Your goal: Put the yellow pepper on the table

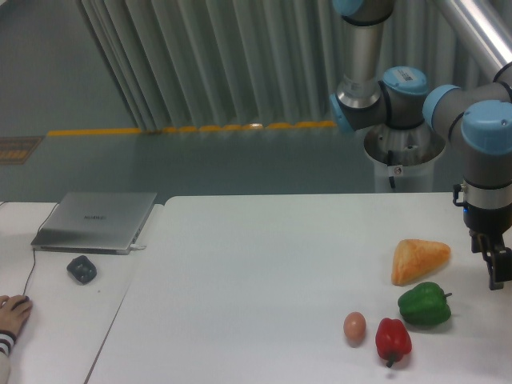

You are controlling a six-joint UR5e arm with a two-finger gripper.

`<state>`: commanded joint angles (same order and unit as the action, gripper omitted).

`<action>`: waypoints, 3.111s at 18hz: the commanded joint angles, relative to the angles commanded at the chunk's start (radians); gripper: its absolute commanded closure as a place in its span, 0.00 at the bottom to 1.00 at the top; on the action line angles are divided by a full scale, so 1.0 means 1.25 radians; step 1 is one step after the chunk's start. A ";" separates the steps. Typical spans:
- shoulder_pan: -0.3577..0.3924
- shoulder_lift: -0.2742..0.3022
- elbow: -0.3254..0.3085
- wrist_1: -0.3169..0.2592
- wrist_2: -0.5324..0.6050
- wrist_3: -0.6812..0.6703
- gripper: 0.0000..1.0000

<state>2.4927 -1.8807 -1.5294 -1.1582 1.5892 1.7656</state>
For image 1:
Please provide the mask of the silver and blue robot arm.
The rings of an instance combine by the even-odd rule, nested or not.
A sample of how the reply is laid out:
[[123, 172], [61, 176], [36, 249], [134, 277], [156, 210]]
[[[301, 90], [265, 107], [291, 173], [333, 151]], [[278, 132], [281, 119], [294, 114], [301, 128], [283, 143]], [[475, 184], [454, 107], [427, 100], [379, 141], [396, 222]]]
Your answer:
[[463, 210], [472, 251], [486, 262], [490, 288], [500, 290], [511, 279], [503, 240], [511, 226], [511, 35], [487, 1], [439, 1], [437, 8], [490, 78], [487, 85], [430, 89], [424, 73], [408, 66], [378, 78], [383, 26], [394, 3], [336, 1], [346, 53], [331, 109], [340, 130], [367, 129], [365, 150], [386, 168], [386, 190], [446, 145], [461, 154], [463, 180], [453, 203]]

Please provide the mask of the person's hand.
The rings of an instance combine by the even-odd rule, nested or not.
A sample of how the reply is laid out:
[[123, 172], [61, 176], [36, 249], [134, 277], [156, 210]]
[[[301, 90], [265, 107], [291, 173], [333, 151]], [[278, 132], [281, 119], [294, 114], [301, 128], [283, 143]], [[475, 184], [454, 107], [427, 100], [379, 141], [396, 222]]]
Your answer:
[[33, 302], [30, 300], [29, 302], [20, 305], [14, 311], [11, 310], [13, 304], [24, 299], [24, 297], [24, 295], [16, 295], [12, 297], [7, 295], [1, 296], [1, 330], [10, 331], [16, 337], [19, 335], [24, 324], [28, 320], [33, 308]]

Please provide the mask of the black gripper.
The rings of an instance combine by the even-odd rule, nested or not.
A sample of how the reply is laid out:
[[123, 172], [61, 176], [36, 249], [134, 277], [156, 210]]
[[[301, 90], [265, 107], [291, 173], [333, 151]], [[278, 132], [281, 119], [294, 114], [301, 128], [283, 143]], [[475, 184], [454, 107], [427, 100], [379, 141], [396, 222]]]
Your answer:
[[463, 210], [471, 251], [482, 253], [487, 264], [489, 289], [502, 289], [511, 280], [511, 248], [503, 240], [511, 228], [511, 184], [501, 188], [455, 184], [453, 204]]

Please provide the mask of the striped sleeve forearm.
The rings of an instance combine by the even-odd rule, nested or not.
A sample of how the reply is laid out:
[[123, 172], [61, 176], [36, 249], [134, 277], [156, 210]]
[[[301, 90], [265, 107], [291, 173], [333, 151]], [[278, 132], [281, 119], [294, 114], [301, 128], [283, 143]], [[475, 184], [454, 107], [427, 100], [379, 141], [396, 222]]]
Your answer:
[[10, 376], [10, 353], [16, 344], [17, 337], [10, 331], [1, 330], [1, 368], [0, 368], [0, 381], [1, 384], [6, 384]]

